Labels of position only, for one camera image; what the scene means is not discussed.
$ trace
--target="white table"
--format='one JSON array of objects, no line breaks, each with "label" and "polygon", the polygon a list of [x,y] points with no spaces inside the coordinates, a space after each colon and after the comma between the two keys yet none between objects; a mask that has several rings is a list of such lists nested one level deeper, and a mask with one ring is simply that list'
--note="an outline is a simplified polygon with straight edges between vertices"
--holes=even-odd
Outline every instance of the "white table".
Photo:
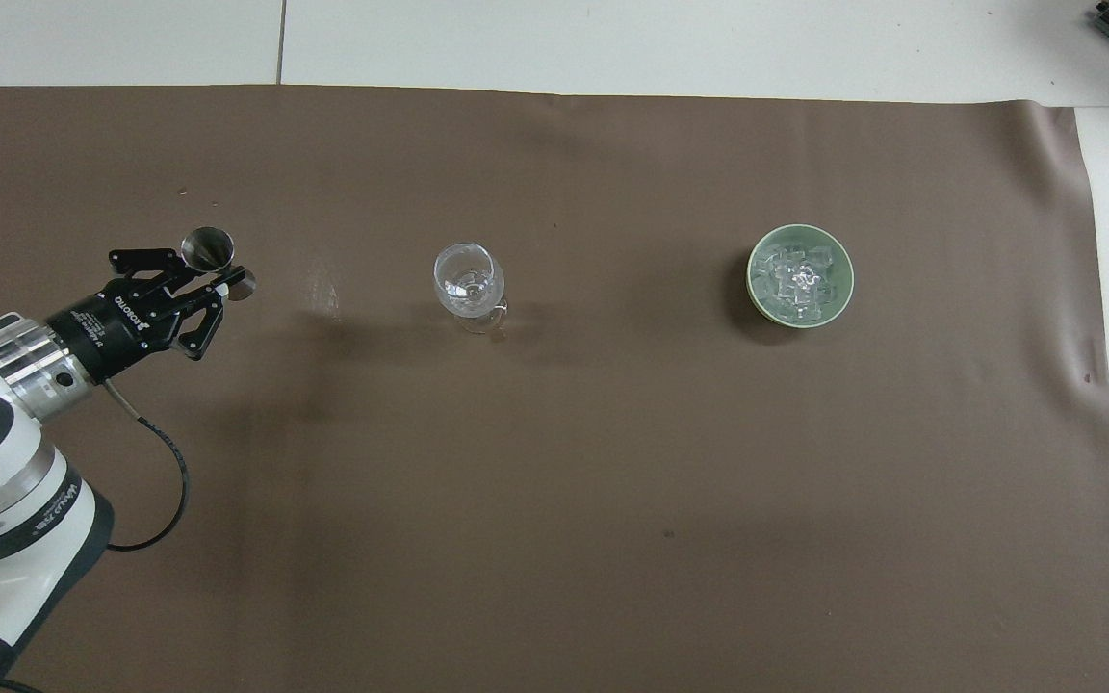
[{"label": "white table", "polygon": [[1077,105],[1109,353],[1109,40],[1090,0],[0,1],[0,84],[395,84]]}]

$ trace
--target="green bowl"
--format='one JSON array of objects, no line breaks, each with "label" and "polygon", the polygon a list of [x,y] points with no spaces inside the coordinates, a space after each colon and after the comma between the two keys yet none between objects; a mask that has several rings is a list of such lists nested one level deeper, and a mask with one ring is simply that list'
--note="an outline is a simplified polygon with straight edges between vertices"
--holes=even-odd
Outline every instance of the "green bowl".
[{"label": "green bowl", "polygon": [[[822,317],[818,320],[798,322],[797,324],[784,320],[774,315],[773,312],[767,310],[764,303],[761,303],[761,299],[756,297],[753,286],[755,264],[759,258],[764,256],[765,251],[780,245],[802,245],[808,251],[815,248],[815,246],[826,245],[833,249],[833,255],[835,255],[833,256],[833,264],[828,268],[824,279],[831,282],[833,285],[835,297],[833,297],[832,302],[823,304],[821,307]],[[836,316],[842,315],[845,306],[849,306],[849,298],[854,296],[854,264],[849,262],[849,254],[846,253],[844,246],[831,233],[810,224],[793,223],[767,232],[761,242],[756,243],[755,248],[752,249],[752,255],[747,258],[747,277],[745,277],[745,281],[747,281],[747,295],[751,295],[752,303],[755,303],[755,307],[761,313],[764,313],[766,318],[779,325],[805,329],[831,324],[831,322],[836,319]]]}]

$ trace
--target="brown leather mat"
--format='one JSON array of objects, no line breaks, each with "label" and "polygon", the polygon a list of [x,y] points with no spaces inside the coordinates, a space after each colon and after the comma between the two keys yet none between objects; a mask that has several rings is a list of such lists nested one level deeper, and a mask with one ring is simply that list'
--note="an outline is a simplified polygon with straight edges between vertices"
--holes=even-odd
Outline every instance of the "brown leather mat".
[{"label": "brown leather mat", "polygon": [[[767,324],[812,223],[857,293]],[[237,241],[207,358],[118,378],[193,466],[44,690],[1109,692],[1109,383],[1074,113],[347,88],[0,89],[0,313]],[[507,272],[505,339],[435,254]],[[143,539],[167,453],[49,435]]]}]

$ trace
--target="clear glass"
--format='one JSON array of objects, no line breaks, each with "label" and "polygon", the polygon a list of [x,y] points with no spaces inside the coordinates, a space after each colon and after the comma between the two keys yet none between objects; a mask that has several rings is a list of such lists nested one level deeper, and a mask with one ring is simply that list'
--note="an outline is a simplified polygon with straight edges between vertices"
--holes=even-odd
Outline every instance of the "clear glass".
[{"label": "clear glass", "polygon": [[507,315],[502,267],[477,243],[449,245],[435,258],[435,295],[461,327],[486,334]]}]

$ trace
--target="glass base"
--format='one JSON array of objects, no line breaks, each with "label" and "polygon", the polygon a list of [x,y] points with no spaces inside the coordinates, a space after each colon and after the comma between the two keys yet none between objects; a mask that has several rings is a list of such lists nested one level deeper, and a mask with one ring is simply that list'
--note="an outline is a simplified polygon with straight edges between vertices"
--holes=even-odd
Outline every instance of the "glass base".
[{"label": "glass base", "polygon": [[478,318],[462,318],[456,316],[456,322],[466,330],[474,334],[488,334],[492,329],[498,329],[502,325],[502,318],[507,315],[507,298],[500,298],[498,306],[494,310]]}]

